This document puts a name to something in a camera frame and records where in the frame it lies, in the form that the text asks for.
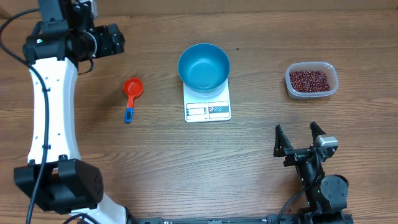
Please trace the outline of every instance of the red spoon head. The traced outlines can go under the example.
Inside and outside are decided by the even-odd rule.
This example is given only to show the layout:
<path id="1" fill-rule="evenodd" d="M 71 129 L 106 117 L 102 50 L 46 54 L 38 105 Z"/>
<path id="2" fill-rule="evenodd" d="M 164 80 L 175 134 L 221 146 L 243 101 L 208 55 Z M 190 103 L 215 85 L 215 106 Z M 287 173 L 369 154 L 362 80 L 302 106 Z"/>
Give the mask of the red spoon head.
<path id="1" fill-rule="evenodd" d="M 144 85 L 139 78 L 130 78 L 124 83 L 123 89 L 129 97 L 136 98 L 144 91 Z"/>

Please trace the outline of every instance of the blue bowl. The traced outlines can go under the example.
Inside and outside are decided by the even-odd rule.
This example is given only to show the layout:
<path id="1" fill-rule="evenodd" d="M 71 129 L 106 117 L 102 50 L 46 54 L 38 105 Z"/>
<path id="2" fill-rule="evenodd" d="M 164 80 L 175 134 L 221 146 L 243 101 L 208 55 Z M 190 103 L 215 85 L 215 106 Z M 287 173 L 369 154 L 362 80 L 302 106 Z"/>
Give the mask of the blue bowl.
<path id="1" fill-rule="evenodd" d="M 199 93 L 222 88 L 230 70 L 227 54 L 213 44 L 195 44 L 184 51 L 178 61 L 182 81 Z"/>

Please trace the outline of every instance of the table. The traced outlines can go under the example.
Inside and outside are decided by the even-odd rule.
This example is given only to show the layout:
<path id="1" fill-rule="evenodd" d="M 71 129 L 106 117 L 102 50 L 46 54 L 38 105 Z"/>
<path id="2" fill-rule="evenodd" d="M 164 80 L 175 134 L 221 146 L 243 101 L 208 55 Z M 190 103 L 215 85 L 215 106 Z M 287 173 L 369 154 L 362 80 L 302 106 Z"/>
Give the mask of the table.
<path id="1" fill-rule="evenodd" d="M 96 60 L 94 72 L 79 76 L 76 137 L 82 159 L 101 169 L 105 192 L 136 217 L 278 213 L 301 186 L 294 167 L 272 156 L 274 128 L 281 124 L 294 147 L 308 147 L 315 120 L 340 142 L 323 168 L 350 182 L 345 213 L 356 223 L 397 222 L 397 10 L 119 16 L 96 25 L 114 22 L 125 52 Z M 13 22 L 4 43 L 20 53 L 35 23 Z M 219 45 L 231 60 L 231 121 L 184 121 L 177 61 L 199 42 Z M 336 94 L 290 99 L 287 67 L 318 60 L 337 69 Z M 0 67 L 0 220 L 24 223 L 29 199 L 12 171 L 26 165 L 30 150 L 32 83 L 3 51 Z M 126 125 L 122 85 L 130 77 L 141 78 L 145 92 Z M 301 198 L 287 210 L 304 206 Z M 35 209 L 33 218 L 61 223 L 67 216 Z"/>

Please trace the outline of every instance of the white rectangular base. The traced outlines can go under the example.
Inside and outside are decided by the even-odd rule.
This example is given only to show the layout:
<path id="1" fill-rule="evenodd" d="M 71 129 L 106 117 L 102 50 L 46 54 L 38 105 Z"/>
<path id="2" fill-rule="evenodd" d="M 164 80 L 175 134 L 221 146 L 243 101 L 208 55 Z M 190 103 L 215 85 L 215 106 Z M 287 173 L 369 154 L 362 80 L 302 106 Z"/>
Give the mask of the white rectangular base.
<path id="1" fill-rule="evenodd" d="M 184 115 L 187 123 L 229 121 L 231 119 L 231 101 L 228 82 L 225 88 L 216 93 L 197 93 L 183 84 Z"/>

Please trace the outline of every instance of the beans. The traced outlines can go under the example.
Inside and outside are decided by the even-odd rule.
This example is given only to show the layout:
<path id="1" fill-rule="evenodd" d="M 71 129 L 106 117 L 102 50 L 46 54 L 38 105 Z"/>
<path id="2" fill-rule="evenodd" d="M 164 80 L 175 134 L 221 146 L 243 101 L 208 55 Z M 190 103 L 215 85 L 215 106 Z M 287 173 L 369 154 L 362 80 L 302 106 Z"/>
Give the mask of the beans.
<path id="1" fill-rule="evenodd" d="M 328 77 L 325 72 L 296 71 L 290 73 L 293 89 L 302 93 L 329 91 Z"/>

